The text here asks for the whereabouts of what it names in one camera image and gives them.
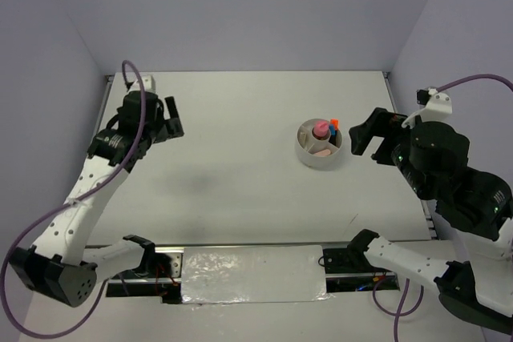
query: pink object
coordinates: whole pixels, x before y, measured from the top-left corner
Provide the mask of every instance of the pink object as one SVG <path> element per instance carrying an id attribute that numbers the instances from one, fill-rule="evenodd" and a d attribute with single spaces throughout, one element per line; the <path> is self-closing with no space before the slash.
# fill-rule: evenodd
<path id="1" fill-rule="evenodd" d="M 329 148 L 326 148 L 324 150 L 316 152 L 314 155 L 315 156 L 328 156 L 328 155 L 331 155 L 331 150 Z"/>
<path id="2" fill-rule="evenodd" d="M 317 137 L 317 139 L 323 139 L 329 133 L 329 123 L 319 121 L 315 123 L 313 127 L 313 134 Z"/>

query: orange object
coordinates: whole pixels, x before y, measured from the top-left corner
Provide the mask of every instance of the orange object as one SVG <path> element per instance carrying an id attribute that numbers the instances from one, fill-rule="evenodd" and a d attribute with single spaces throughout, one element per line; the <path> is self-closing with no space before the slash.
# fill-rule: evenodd
<path id="1" fill-rule="evenodd" d="M 338 130 L 338 119 L 331 119 L 329 122 L 335 126 L 335 130 Z"/>
<path id="2" fill-rule="evenodd" d="M 384 280 L 385 278 L 387 278 L 387 276 L 375 276 L 372 281 L 373 282 L 379 282 L 380 280 Z"/>

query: wire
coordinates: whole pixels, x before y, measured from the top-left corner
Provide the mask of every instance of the wire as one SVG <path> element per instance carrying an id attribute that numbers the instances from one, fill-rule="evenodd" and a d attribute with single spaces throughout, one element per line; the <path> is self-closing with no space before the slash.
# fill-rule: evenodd
<path id="1" fill-rule="evenodd" d="M 127 296 L 130 296 L 130 292 L 128 291 L 127 282 L 125 282 L 125 279 L 123 278 L 123 273 L 122 273 L 122 272 L 120 272 L 120 273 L 118 274 L 118 278 L 119 278 L 119 280 L 121 281 L 121 284 L 123 285 L 123 290 L 125 291 L 125 294 L 126 294 Z"/>
<path id="2" fill-rule="evenodd" d="M 137 146 L 139 145 L 139 141 L 141 139 L 141 136 L 143 135 L 143 129 L 144 129 L 144 121 L 146 119 L 146 93 L 144 90 L 143 80 L 141 79 L 141 74 L 137 70 L 137 67 L 135 67 L 134 63 L 130 62 L 129 60 L 123 60 L 121 63 L 121 71 L 123 72 L 123 78 L 127 78 L 127 71 L 126 67 L 129 66 L 135 73 L 135 77 L 137 78 L 139 82 L 139 86 L 141 89 L 141 115 L 139 118 L 139 127 L 137 128 L 137 133 L 135 135 L 134 143 L 131 145 L 130 149 L 128 150 L 127 155 L 124 157 L 124 159 L 121 161 L 119 166 L 114 170 L 114 172 L 109 175 L 103 182 L 101 182 L 98 186 L 90 189 L 88 192 L 82 194 L 81 196 L 77 197 L 75 200 L 85 200 L 107 186 L 120 172 L 124 169 L 124 167 L 127 165 L 130 158 L 134 155 L 135 150 L 137 149 Z M 103 289 L 105 288 L 105 285 L 107 284 L 107 281 L 104 281 L 102 283 L 102 287 L 99 291 L 98 296 L 96 297 L 95 302 L 93 303 L 91 309 L 89 312 L 72 328 L 67 329 L 64 332 L 58 332 L 56 334 L 39 334 L 37 332 L 32 332 L 31 330 L 25 328 L 22 324 L 20 324 L 16 318 L 14 318 L 13 312 L 10 310 L 9 304 L 7 303 L 7 294 L 6 294 L 6 273 L 7 273 L 7 267 L 9 266 L 9 259 L 13 255 L 14 250 L 19 245 L 19 243 L 22 241 L 25 236 L 34 230 L 39 224 L 43 223 L 45 220 L 54 217 L 59 212 L 66 210 L 71 205 L 69 203 L 65 203 L 54 210 L 48 211 L 45 215 L 41 216 L 39 219 L 36 219 L 33 223 L 31 223 L 25 230 L 23 230 L 18 237 L 13 241 L 13 243 L 10 245 L 9 249 L 7 250 L 6 256 L 2 262 L 2 267 L 0 268 L 0 300 L 2 301 L 2 308 L 3 311 L 6 313 L 7 319 L 10 321 L 10 323 L 18 329 L 21 333 L 30 336 L 32 338 L 38 338 L 40 340 L 52 340 L 54 338 L 60 338 L 61 336 L 67 336 L 68 334 L 74 332 L 77 328 L 82 326 L 91 316 L 93 311 L 98 306 L 99 300 L 103 294 Z"/>
<path id="3" fill-rule="evenodd" d="M 494 75 L 494 74 L 477 74 L 477 75 L 467 76 L 466 78 L 461 78 L 459 80 L 454 80 L 451 83 L 447 83 L 445 86 L 438 87 L 436 89 L 436 91 L 442 92 L 445 90 L 449 90 L 450 88 L 460 85 L 462 83 L 470 82 L 472 80 L 477 80 L 477 79 L 496 80 L 497 82 L 504 83 L 507 87 L 509 87 L 510 90 L 513 91 L 513 83 L 512 82 L 510 82 L 509 80 L 507 80 L 506 78 L 504 78 L 502 76 Z"/>
<path id="4" fill-rule="evenodd" d="M 173 277 L 168 272 L 166 272 L 164 266 L 162 266 L 162 264 L 159 264 L 159 267 L 162 270 L 162 272 L 171 280 L 171 282 L 173 282 L 173 286 L 178 286 L 178 283 L 173 279 Z"/>
<path id="5" fill-rule="evenodd" d="M 404 291 L 402 292 L 401 300 L 399 301 L 398 310 L 395 313 L 394 317 L 394 342 L 399 342 L 399 319 L 401 318 L 401 310 L 402 306 L 406 301 L 406 296 L 408 295 L 408 289 L 410 288 L 410 280 L 406 279 L 406 283 L 404 284 Z"/>
<path id="6" fill-rule="evenodd" d="M 378 308 L 384 312 L 385 314 L 388 314 L 389 316 L 395 316 L 397 313 L 396 312 L 391 312 L 387 309 L 385 309 L 379 302 L 378 302 L 378 296 L 377 296 L 377 292 L 378 292 L 378 288 L 382 285 L 383 282 L 385 282 L 387 279 L 383 279 L 383 280 L 380 280 L 378 281 L 375 285 L 374 285 L 374 289 L 372 291 L 372 299 L 374 301 L 374 303 L 376 304 L 376 306 L 378 306 Z M 413 312 L 415 312 L 418 307 L 420 306 L 421 302 L 422 302 L 422 299 L 424 298 L 424 287 L 421 286 L 420 287 L 420 294 L 418 296 L 418 300 L 417 300 L 417 303 L 410 309 L 408 310 L 407 312 L 403 312 L 402 314 L 400 314 L 400 316 L 408 316 L 410 314 L 412 314 Z"/>
<path id="7" fill-rule="evenodd" d="M 387 309 L 385 309 L 379 302 L 378 302 L 378 298 L 376 296 L 376 292 L 378 291 L 378 288 L 379 286 L 385 282 L 387 279 L 382 279 L 380 280 L 379 282 L 376 283 L 376 285 L 374 286 L 374 289 L 372 291 L 372 299 L 374 300 L 374 303 L 376 304 L 376 306 L 378 306 L 378 308 L 384 312 L 385 314 L 388 314 L 389 316 L 393 316 L 394 317 L 394 342 L 399 342 L 399 336 L 398 336 L 398 333 L 399 333 L 399 319 L 402 317 L 402 316 L 408 316 L 410 314 L 412 314 L 413 312 L 415 312 L 418 307 L 420 306 L 421 302 L 422 302 L 422 299 L 424 298 L 424 287 L 421 286 L 420 287 L 420 294 L 418 296 L 418 300 L 417 300 L 417 303 L 410 309 L 408 310 L 407 312 L 401 312 L 402 311 L 402 307 L 404 306 L 404 303 L 406 301 L 406 296 L 408 295 L 408 289 L 410 288 L 410 280 L 406 280 L 406 283 L 404 285 L 404 289 L 402 291 L 402 296 L 401 296 L 401 300 L 399 300 L 399 305 L 398 305 L 398 309 L 396 312 L 391 312 Z"/>

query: white bracket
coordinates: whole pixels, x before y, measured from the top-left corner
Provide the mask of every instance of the white bracket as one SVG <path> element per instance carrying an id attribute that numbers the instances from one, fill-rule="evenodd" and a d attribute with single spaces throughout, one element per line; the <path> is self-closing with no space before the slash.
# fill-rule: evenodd
<path id="1" fill-rule="evenodd" d="M 418 254 L 382 236 L 370 242 L 363 255 L 372 266 L 396 272 L 437 294 L 439 290 L 434 278 L 443 276 L 447 270 L 446 260 Z"/>
<path id="2" fill-rule="evenodd" d="M 151 75 L 141 76 L 141 80 L 143 81 L 144 90 L 146 92 L 152 92 L 153 94 L 157 93 L 157 87 L 154 78 Z M 139 80 L 136 80 L 135 83 L 131 86 L 130 91 L 138 91 L 140 90 Z"/>
<path id="3" fill-rule="evenodd" d="M 415 111 L 404 120 L 402 123 L 403 128 L 414 128 L 417 116 L 420 116 L 423 122 L 441 122 L 452 114 L 452 102 L 448 94 L 438 92 L 435 88 L 430 88 L 428 92 L 430 100 L 424 108 Z"/>
<path id="4" fill-rule="evenodd" d="M 166 252 L 169 258 L 171 258 L 171 277 L 180 278 L 182 276 L 182 258 L 184 254 L 181 252 Z"/>
<path id="5" fill-rule="evenodd" d="M 96 264 L 96 281 L 102 282 L 125 270 L 137 268 L 143 255 L 144 249 L 140 244 L 122 239 L 111 246 L 86 249 L 83 261 Z"/>

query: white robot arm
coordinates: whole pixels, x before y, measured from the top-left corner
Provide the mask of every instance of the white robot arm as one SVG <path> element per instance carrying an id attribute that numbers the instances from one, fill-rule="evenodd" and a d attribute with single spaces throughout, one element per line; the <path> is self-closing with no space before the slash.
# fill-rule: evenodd
<path id="1" fill-rule="evenodd" d="M 511 334 L 511 189 L 498 176 L 467 166 L 468 138 L 441 123 L 452 112 L 447 94 L 419 91 L 418 101 L 425 107 L 409 117 L 376 108 L 362 125 L 349 130 L 351 152 L 362 155 L 372 137 L 383 137 L 372 159 L 397 167 L 420 199 L 437 201 L 437 213 L 457 230 L 470 261 L 427 259 L 369 230 L 358 234 L 348 249 L 363 263 L 437 292 L 442 305 L 458 318 Z"/>
<path id="2" fill-rule="evenodd" d="M 164 103 L 156 94 L 153 77 L 146 76 L 141 80 L 146 96 L 143 134 L 124 169 L 118 171 L 117 167 L 135 142 L 135 133 L 139 129 L 140 91 L 128 92 L 118 114 L 93 138 L 79 179 L 68 195 L 70 206 L 53 218 L 28 250 L 17 247 L 9 259 L 29 289 L 71 307 L 82 304 L 97 282 L 126 270 L 155 271 L 157 264 L 167 264 L 162 261 L 165 255 L 155 253 L 154 243 L 135 235 L 126 236 L 108 247 L 86 249 L 99 217 L 135 163 L 146 155 L 152 144 L 184 134 L 174 98 L 165 99 L 170 115 L 165 119 Z M 110 183 L 88 198 L 77 200 L 114 174 Z"/>

